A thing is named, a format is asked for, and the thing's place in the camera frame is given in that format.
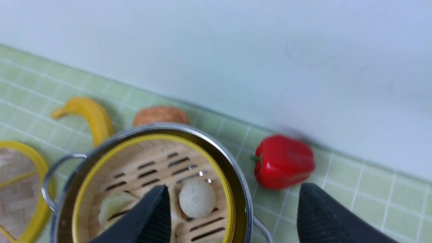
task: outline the tile grout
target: tile grout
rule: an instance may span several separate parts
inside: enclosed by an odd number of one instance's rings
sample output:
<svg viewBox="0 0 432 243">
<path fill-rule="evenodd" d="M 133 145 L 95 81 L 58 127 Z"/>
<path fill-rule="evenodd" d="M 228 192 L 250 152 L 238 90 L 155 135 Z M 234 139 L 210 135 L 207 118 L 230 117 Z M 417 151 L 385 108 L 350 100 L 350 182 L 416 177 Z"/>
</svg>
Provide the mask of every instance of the tile grout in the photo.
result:
<svg viewBox="0 0 432 243">
<path fill-rule="evenodd" d="M 362 180 L 362 176 L 363 176 L 363 171 L 364 170 L 365 170 L 365 163 L 362 164 L 362 168 L 361 168 L 360 174 L 359 174 L 359 180 L 357 181 L 356 189 L 354 190 L 354 197 L 353 197 L 353 201 L 352 201 L 351 207 L 350 207 L 351 211 L 353 210 L 354 203 L 356 202 L 356 197 L 357 197 L 357 193 L 359 192 L 360 181 Z"/>
<path fill-rule="evenodd" d="M 4 122 L 2 122 L 2 121 L 0 121 L 0 123 L 3 124 L 4 126 L 8 127 L 9 129 L 12 129 L 12 130 L 18 131 L 18 132 L 20 132 L 20 133 L 22 133 L 22 134 L 24 134 L 24 135 L 28 135 L 29 137 L 31 137 L 31 138 L 33 138 L 33 139 L 36 139 L 36 140 L 38 140 L 38 141 L 41 141 L 41 142 L 44 143 L 45 145 L 48 145 L 48 146 L 53 147 L 53 148 L 56 148 L 56 149 L 58 149 L 58 150 L 60 150 L 60 151 L 62 151 L 62 152 L 66 152 L 66 153 L 68 153 L 67 150 L 65 150 L 65 149 L 63 149 L 63 148 L 61 148 L 61 147 L 58 147 L 58 146 L 53 145 L 53 144 L 50 144 L 50 143 L 46 142 L 45 140 L 40 139 L 40 138 L 38 138 L 38 137 L 36 137 L 36 136 L 34 136 L 34 135 L 27 134 L 27 133 L 25 133 L 25 132 L 23 132 L 23 131 L 21 131 L 21 130 L 19 130 L 19 129 L 16 129 L 15 127 L 13 127 L 13 126 L 11 126 L 11 125 L 9 125 L 9 124 L 7 124 L 7 123 L 4 123 Z"/>
<path fill-rule="evenodd" d="M 332 154 L 331 154 L 330 161 L 329 161 L 329 163 L 328 163 L 327 171 L 326 171 L 326 173 L 325 173 L 324 181 L 323 181 L 323 184 L 322 184 L 321 188 L 324 188 L 325 183 L 327 182 L 327 177 L 328 177 L 328 174 L 329 174 L 329 172 L 330 172 L 330 167 L 331 167 L 331 163 L 332 163 L 332 161 L 333 161 L 333 157 L 334 157 L 334 152 L 332 152 Z"/>
<path fill-rule="evenodd" d="M 251 126 L 248 125 L 248 129 L 246 130 L 246 134 L 245 137 L 243 139 L 243 142 L 240 145 L 240 148 L 238 149 L 237 155 L 235 156 L 235 159 L 238 160 L 238 158 L 240 157 L 241 152 L 243 151 L 243 146 L 245 145 L 246 139 L 248 138 L 249 132 L 251 130 Z"/>
<path fill-rule="evenodd" d="M 425 196 L 423 199 L 422 213 L 420 215 L 420 224 L 419 224 L 419 228 L 417 230 L 416 242 L 420 241 L 420 236 L 422 234 L 423 221 L 425 219 L 425 214 L 426 214 L 426 205 L 428 203 L 428 196 L 429 196 L 429 184 L 426 185 Z"/>
<path fill-rule="evenodd" d="M 90 91 L 90 90 L 88 90 L 88 89 L 85 89 L 85 88 L 83 88 L 82 86 L 78 86 L 78 85 L 75 85 L 75 84 L 68 83 L 68 82 L 64 81 L 63 79 L 59 79 L 59 78 L 53 77 L 53 76 L 51 76 L 51 75 L 48 75 L 48 74 L 46 74 L 46 73 L 42 73 L 42 72 L 39 72 L 39 71 L 33 70 L 33 69 L 29 68 L 29 67 L 24 67 L 24 66 L 22 66 L 22 65 L 20 65 L 20 64 L 16 64 L 16 63 L 11 62 L 11 61 L 9 61 L 9 60 L 4 60 L 4 59 L 0 58 L 0 61 L 1 61 L 1 62 L 4 62 L 4 63 L 11 64 L 11 65 L 14 65 L 14 66 L 19 67 L 19 68 L 21 68 L 21 69 L 23 69 L 23 70 L 33 72 L 33 73 L 35 73 L 35 74 L 38 74 L 38 75 L 41 76 L 41 77 L 45 77 L 45 78 L 48 78 L 48 79 L 50 79 L 50 80 L 57 81 L 57 82 L 59 82 L 59 83 L 61 83 L 61 84 L 63 84 L 63 85 L 73 87 L 73 88 L 75 88 L 75 89 L 77 89 L 77 90 L 81 90 L 81 91 L 83 91 L 83 92 L 88 92 L 89 94 L 94 95 L 94 96 L 97 97 L 97 98 L 102 98 L 102 99 L 104 98 L 104 97 L 101 96 L 101 94 L 97 94 L 97 93 L 95 93 L 95 92 L 93 92 L 93 91 Z M 120 104 L 120 102 L 117 101 L 117 100 L 113 100 L 113 102 L 116 103 L 117 105 Z M 133 107 L 133 106 L 130 106 L 130 105 L 126 105 L 126 107 L 137 109 L 136 107 Z"/>
<path fill-rule="evenodd" d="M 274 226 L 274 230 L 273 230 L 273 233 L 272 233 L 273 237 L 276 234 L 277 227 L 279 226 L 280 218 L 282 216 L 283 209 L 285 208 L 285 204 L 286 204 L 286 201 L 288 199 L 289 191 L 290 191 L 290 189 L 288 189 L 285 192 L 285 196 L 283 197 L 282 207 L 280 208 L 279 215 L 277 216 L 276 224 Z"/>
<path fill-rule="evenodd" d="M 389 207 L 390 207 L 390 202 L 391 202 L 391 197 L 392 197 L 392 195 L 393 195 L 393 188 L 394 188 L 394 184 L 395 184 L 395 182 L 396 182 L 396 174 L 393 174 L 393 179 L 391 180 L 390 193 L 389 193 L 389 195 L 388 195 L 387 205 L 385 206 L 384 219 L 383 219 L 383 221 L 382 221 L 381 231 L 384 230 L 385 223 L 387 222 L 388 209 L 389 209 Z"/>
</svg>

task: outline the yellow banana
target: yellow banana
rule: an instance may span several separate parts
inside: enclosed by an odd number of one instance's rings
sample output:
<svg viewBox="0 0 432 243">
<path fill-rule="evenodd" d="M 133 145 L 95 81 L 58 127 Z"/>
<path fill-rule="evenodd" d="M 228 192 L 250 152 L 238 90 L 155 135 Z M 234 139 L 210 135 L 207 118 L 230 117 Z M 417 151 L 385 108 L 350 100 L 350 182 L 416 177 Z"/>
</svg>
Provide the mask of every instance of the yellow banana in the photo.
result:
<svg viewBox="0 0 432 243">
<path fill-rule="evenodd" d="M 73 97 L 64 107 L 51 112 L 51 117 L 57 119 L 66 114 L 83 116 L 90 126 L 93 136 L 93 146 L 96 147 L 104 140 L 112 136 L 114 126 L 107 112 L 96 101 L 87 97 Z"/>
</svg>

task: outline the green tile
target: green tile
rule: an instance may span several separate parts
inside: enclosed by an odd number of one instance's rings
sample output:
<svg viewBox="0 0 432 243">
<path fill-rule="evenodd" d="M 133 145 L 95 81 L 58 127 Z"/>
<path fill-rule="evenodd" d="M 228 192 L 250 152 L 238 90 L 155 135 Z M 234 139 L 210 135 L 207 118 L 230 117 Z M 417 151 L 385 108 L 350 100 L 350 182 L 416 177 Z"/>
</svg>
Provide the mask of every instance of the green tile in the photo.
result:
<svg viewBox="0 0 432 243">
<path fill-rule="evenodd" d="M 385 228 L 415 239 L 419 228 L 420 218 L 410 213 L 400 211 L 392 206 L 387 212 Z"/>
<path fill-rule="evenodd" d="M 125 128 L 124 126 L 122 126 L 122 125 L 120 125 L 118 123 L 114 123 L 114 130 L 115 130 L 116 134 L 122 133 L 122 132 L 126 131 L 127 129 L 128 128 Z"/>
<path fill-rule="evenodd" d="M 83 161 L 82 159 L 68 160 L 60 166 L 58 172 L 65 177 L 69 177 L 82 161 Z"/>
<path fill-rule="evenodd" d="M 427 186 L 426 182 L 424 181 L 420 181 L 413 177 L 403 176 L 399 174 L 396 175 L 396 182 L 400 182 L 401 184 L 418 188 L 419 190 L 422 191 L 426 190 L 426 186 Z"/>
<path fill-rule="evenodd" d="M 25 52 L 16 51 L 15 55 L 13 55 L 9 60 L 13 63 L 20 64 L 22 66 L 26 66 L 28 62 L 31 60 L 31 56 Z"/>
<path fill-rule="evenodd" d="M 432 221 L 426 219 L 423 220 L 420 242 L 422 243 L 432 242 Z"/>
<path fill-rule="evenodd" d="M 15 114 L 15 119 L 11 124 L 13 127 L 20 131 L 27 131 L 30 124 L 36 119 L 33 114 L 30 114 L 23 110 L 18 110 Z"/>
<path fill-rule="evenodd" d="M 3 133 L 1 139 L 2 140 L 14 140 L 14 141 L 22 141 L 24 139 L 24 133 L 15 129 L 6 129 Z"/>
<path fill-rule="evenodd" d="M 280 243 L 299 243 L 296 225 L 281 218 L 274 235 L 274 240 Z"/>
<path fill-rule="evenodd" d="M 10 85 L 0 80 L 0 99 L 6 95 Z"/>
<path fill-rule="evenodd" d="M 62 104 L 58 104 L 58 103 L 56 103 L 56 102 L 54 102 L 54 101 L 52 101 L 52 100 L 47 99 L 47 102 L 46 102 L 45 105 L 42 107 L 42 109 L 41 109 L 41 111 L 39 112 L 39 114 L 40 114 L 41 116 L 45 117 L 45 118 L 48 118 L 48 119 L 54 121 L 54 119 L 51 118 L 51 112 L 54 111 L 54 110 L 57 109 L 57 108 L 62 107 L 62 106 L 63 106 Z"/>
<path fill-rule="evenodd" d="M 332 185 L 328 182 L 325 184 L 324 190 L 347 209 L 350 209 L 354 198 L 354 192 L 347 191 L 339 186 Z"/>
<path fill-rule="evenodd" d="M 245 175 L 254 176 L 255 162 L 251 160 L 251 155 L 253 154 L 242 151 L 237 162 Z"/>
<path fill-rule="evenodd" d="M 257 193 L 254 196 L 253 203 L 264 207 L 275 214 L 279 214 L 282 209 L 285 194 L 285 190 L 272 191 L 259 186 L 257 188 Z"/>
<path fill-rule="evenodd" d="M 228 140 L 235 144 L 242 144 L 247 130 L 247 124 L 227 118 L 222 125 L 219 138 Z"/>
<path fill-rule="evenodd" d="M 15 50 L 7 46 L 0 45 L 0 48 L 0 57 L 4 59 L 11 59 L 15 55 Z"/>
<path fill-rule="evenodd" d="M 151 101 L 151 106 L 174 106 L 176 101 L 163 96 L 155 95 Z"/>
<path fill-rule="evenodd" d="M 255 190 L 257 189 L 257 186 L 258 186 L 257 181 L 255 180 L 255 178 L 252 179 L 249 177 L 246 177 L 246 181 L 248 182 L 249 191 L 250 191 L 251 195 L 253 196 L 255 193 Z"/>
<path fill-rule="evenodd" d="M 195 119 L 198 116 L 198 113 L 200 112 L 200 109 L 196 106 L 192 106 L 189 104 L 185 104 L 185 103 L 177 103 L 175 105 L 176 107 L 180 108 L 182 111 L 184 111 L 187 115 L 187 118 L 189 118 L 189 124 L 193 124 L 193 122 L 195 121 Z"/>
<path fill-rule="evenodd" d="M 365 164 L 359 191 L 387 200 L 390 195 L 392 175 L 386 170 Z"/>
<path fill-rule="evenodd" d="M 425 214 L 432 217 L 432 193 L 431 193 L 432 188 L 429 187 L 429 194 L 427 196 L 427 202 L 426 202 L 426 211 Z"/>
<path fill-rule="evenodd" d="M 34 57 L 27 66 L 37 72 L 44 72 L 51 66 L 51 62 L 44 58 Z"/>
<path fill-rule="evenodd" d="M 78 69 L 70 68 L 67 71 L 67 75 L 65 75 L 63 77 L 63 80 L 66 83 L 70 83 L 70 84 L 76 85 L 76 86 L 81 86 L 82 83 L 84 82 L 85 78 L 87 77 L 87 75 L 89 75 L 89 74 L 86 72 L 83 72 L 83 71 L 78 70 Z"/>
<path fill-rule="evenodd" d="M 359 181 L 360 167 L 354 167 L 355 164 L 351 162 L 351 159 L 335 154 L 327 179 L 355 189 Z"/>
<path fill-rule="evenodd" d="M 258 207 L 254 207 L 254 214 L 259 220 L 261 220 L 261 222 L 263 222 L 270 232 L 274 231 L 278 218 L 277 214 L 272 214 Z"/>
<path fill-rule="evenodd" d="M 84 88 L 92 93 L 102 93 L 102 91 L 104 91 L 106 85 L 108 84 L 108 80 L 100 76 L 90 75 L 87 78 L 88 80 L 84 84 Z"/>
<path fill-rule="evenodd" d="M 119 131 L 118 130 L 118 127 L 117 127 L 117 125 L 116 124 L 113 124 L 113 126 L 114 126 L 114 130 L 116 131 L 116 133 Z M 83 134 L 86 134 L 86 135 L 88 135 L 88 136 L 91 136 L 92 135 L 92 131 L 90 130 L 90 126 L 89 126 L 89 124 L 86 124 L 84 127 L 81 127 L 81 132 L 83 133 Z"/>
<path fill-rule="evenodd" d="M 299 208 L 299 197 L 293 194 L 288 194 L 286 202 L 282 210 L 282 216 L 290 219 L 297 219 L 297 209 Z"/>
<path fill-rule="evenodd" d="M 54 164 L 55 162 L 57 162 L 60 158 L 62 158 L 65 155 L 66 155 L 66 153 L 64 151 L 61 151 L 58 148 L 53 147 L 53 146 L 46 146 L 46 148 L 44 149 L 44 152 L 43 152 L 43 156 L 49 165 Z M 58 171 L 61 171 L 62 169 L 64 169 L 65 166 L 68 167 L 69 163 L 70 163 L 69 160 L 66 161 L 64 163 L 64 165 L 61 165 L 58 168 Z"/>
<path fill-rule="evenodd" d="M 21 68 L 17 66 L 9 65 L 6 71 L 3 73 L 2 78 L 10 82 L 16 82 L 17 79 L 20 77 L 21 72 L 22 72 Z"/>
<path fill-rule="evenodd" d="M 48 141 L 54 127 L 55 124 L 53 122 L 38 118 L 35 122 L 35 127 L 30 131 L 30 134 L 41 140 Z"/>
<path fill-rule="evenodd" d="M 104 96 L 110 99 L 115 99 L 117 101 L 123 101 L 127 93 L 132 89 L 129 85 L 119 83 L 113 80 L 110 80 L 109 83 L 111 85 L 104 92 Z"/>
<path fill-rule="evenodd" d="M 423 209 L 424 197 L 425 191 L 420 191 L 400 182 L 395 182 L 393 193 L 391 194 L 391 202 L 403 206 L 404 208 L 421 212 Z"/>
<path fill-rule="evenodd" d="M 314 184 L 318 185 L 319 187 L 322 187 L 322 185 L 324 183 L 324 177 L 312 174 L 305 182 L 314 183 Z M 299 193 L 300 192 L 300 186 L 301 186 L 301 184 L 298 184 L 296 186 L 291 187 L 289 190 L 291 192 L 294 192 L 294 193 Z"/>
<path fill-rule="evenodd" d="M 311 149 L 314 153 L 314 161 L 316 165 L 314 173 L 320 176 L 325 176 L 333 152 L 314 146 L 311 146 Z"/>
<path fill-rule="evenodd" d="M 341 163 L 347 163 L 353 167 L 358 167 L 358 168 L 360 168 L 363 164 L 363 162 L 361 162 L 359 160 L 356 160 L 356 159 L 353 159 L 353 158 L 350 158 L 350 157 L 347 157 L 347 156 L 344 156 L 344 155 L 338 154 L 338 153 L 334 153 L 334 155 L 333 155 L 332 163 L 335 161 L 341 162 Z"/>
<path fill-rule="evenodd" d="M 48 99 L 37 94 L 30 94 L 30 99 L 21 105 L 22 108 L 39 114 L 45 104 L 48 102 Z"/>
<path fill-rule="evenodd" d="M 50 228 L 49 227 L 45 227 L 44 231 L 42 231 L 42 233 L 39 235 L 38 240 L 36 241 L 36 243 L 48 243 L 50 242 Z"/>
<path fill-rule="evenodd" d="M 9 94 L 7 101 L 16 106 L 21 106 L 29 95 L 30 93 L 28 91 L 14 87 L 12 88 L 12 92 Z"/>
<path fill-rule="evenodd" d="M 384 220 L 385 209 L 386 204 L 357 195 L 353 212 L 370 224 L 381 225 Z"/>
<path fill-rule="evenodd" d="M 413 242 L 415 242 L 414 239 L 406 238 L 406 237 L 401 236 L 400 234 L 395 233 L 395 232 L 390 231 L 390 230 L 385 230 L 384 233 L 388 237 L 390 237 L 390 238 L 394 239 L 395 241 L 397 241 L 397 243 L 413 243 Z"/>
<path fill-rule="evenodd" d="M 72 97 L 79 96 L 80 90 L 75 87 L 71 87 L 68 85 L 61 85 L 60 89 L 53 96 L 55 100 L 66 103 Z"/>
<path fill-rule="evenodd" d="M 153 97 L 153 94 L 139 88 L 132 89 L 129 100 L 127 103 L 138 109 L 146 108 L 149 104 L 149 100 Z"/>
<path fill-rule="evenodd" d="M 75 143 L 70 145 L 70 151 L 73 153 L 88 153 L 93 150 L 93 139 L 83 135 L 76 134 Z"/>
<path fill-rule="evenodd" d="M 248 136 L 246 137 L 244 148 L 255 150 L 261 141 L 266 137 L 270 136 L 272 133 L 260 128 L 251 127 Z"/>
<path fill-rule="evenodd" d="M 58 63 L 52 63 L 47 74 L 53 78 L 62 79 L 66 74 L 67 69 L 67 66 Z"/>
<path fill-rule="evenodd" d="M 38 140 L 37 138 L 34 138 L 32 136 L 27 136 L 24 140 L 23 143 L 25 143 L 26 145 L 30 146 L 32 149 L 36 150 L 36 152 L 38 152 L 45 160 L 45 149 L 44 149 L 44 143 L 42 143 L 40 140 Z"/>
<path fill-rule="evenodd" d="M 50 139 L 51 144 L 55 144 L 65 150 L 69 150 L 70 143 L 75 137 L 75 133 L 70 129 L 66 129 L 63 126 L 57 125 L 54 128 L 54 134 Z"/>
<path fill-rule="evenodd" d="M 251 238 L 251 243 L 267 243 L 266 239 L 262 235 L 258 235 L 259 233 L 254 233 Z"/>
<path fill-rule="evenodd" d="M 136 114 L 137 114 L 137 110 L 128 107 L 123 107 L 121 109 L 121 115 L 118 116 L 114 122 L 120 124 L 123 127 L 131 128 L 133 126 L 133 120 L 135 119 Z"/>
<path fill-rule="evenodd" d="M 21 86 L 34 89 L 36 85 L 41 81 L 41 76 L 33 73 L 33 72 L 25 72 L 24 76 L 22 77 L 21 82 L 19 83 Z"/>
<path fill-rule="evenodd" d="M 49 78 L 42 78 L 41 84 L 36 88 L 36 92 L 39 94 L 52 97 L 59 87 L 59 83 Z"/>
<path fill-rule="evenodd" d="M 223 116 L 205 111 L 198 115 L 195 127 L 215 137 L 222 120 Z"/>
<path fill-rule="evenodd" d="M 238 151 L 239 151 L 239 147 L 233 145 L 233 144 L 228 144 L 225 141 L 220 141 L 222 143 L 222 145 L 228 150 L 228 152 L 231 153 L 231 155 L 236 158 Z"/>
<path fill-rule="evenodd" d="M 15 115 L 15 112 L 17 111 L 15 107 L 10 106 L 8 104 L 5 104 L 3 102 L 0 102 L 0 122 L 4 122 L 6 124 L 9 124 L 12 117 Z"/>
<path fill-rule="evenodd" d="M 52 196 L 53 196 L 53 198 L 58 200 L 60 198 L 62 191 L 63 191 L 64 185 L 67 182 L 67 179 L 65 179 L 59 175 L 54 175 L 53 181 L 54 181 L 55 193 Z"/>
</svg>

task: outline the bamboo steamer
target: bamboo steamer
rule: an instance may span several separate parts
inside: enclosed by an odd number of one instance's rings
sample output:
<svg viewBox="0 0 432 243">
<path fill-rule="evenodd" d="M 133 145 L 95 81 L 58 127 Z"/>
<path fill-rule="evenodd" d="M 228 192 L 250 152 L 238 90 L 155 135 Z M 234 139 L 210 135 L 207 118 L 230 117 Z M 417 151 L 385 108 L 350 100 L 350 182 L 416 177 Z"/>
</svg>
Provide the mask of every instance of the bamboo steamer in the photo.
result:
<svg viewBox="0 0 432 243">
<path fill-rule="evenodd" d="M 155 185 L 169 188 L 198 178 L 216 192 L 213 212 L 199 219 L 187 218 L 175 230 L 177 243 L 223 239 L 232 242 L 235 206 L 232 191 L 216 161 L 195 143 L 175 135 L 152 134 L 127 140 L 106 153 L 86 176 L 73 209 L 72 235 L 75 243 L 86 243 L 98 235 L 102 201 L 120 192 L 143 197 Z M 110 221 L 127 213 L 131 202 Z"/>
</svg>

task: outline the metal handle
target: metal handle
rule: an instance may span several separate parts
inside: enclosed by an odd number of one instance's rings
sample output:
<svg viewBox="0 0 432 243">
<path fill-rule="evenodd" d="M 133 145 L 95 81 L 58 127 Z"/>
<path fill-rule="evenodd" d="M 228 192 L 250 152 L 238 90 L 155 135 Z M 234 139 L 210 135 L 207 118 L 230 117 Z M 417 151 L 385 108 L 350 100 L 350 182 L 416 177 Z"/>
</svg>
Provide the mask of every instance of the metal handle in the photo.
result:
<svg viewBox="0 0 432 243">
<path fill-rule="evenodd" d="M 273 243 L 272 234 L 265 227 L 263 222 L 261 222 L 261 220 L 259 220 L 255 215 L 254 215 L 254 224 L 263 233 L 264 237 L 266 238 L 267 243 Z"/>
<path fill-rule="evenodd" d="M 70 160 L 70 159 L 85 159 L 85 158 L 87 158 L 87 155 L 85 155 L 83 153 L 68 154 L 68 155 L 62 157 L 61 159 L 59 159 L 57 162 L 55 162 L 50 167 L 50 169 L 48 170 L 47 174 L 45 175 L 44 183 L 42 184 L 42 196 L 44 197 L 45 202 L 48 204 L 48 206 L 50 206 L 50 209 L 53 212 L 55 212 L 55 203 L 54 203 L 53 199 L 50 196 L 49 185 L 50 185 L 51 178 L 53 177 L 55 171 L 66 160 Z"/>
</svg>

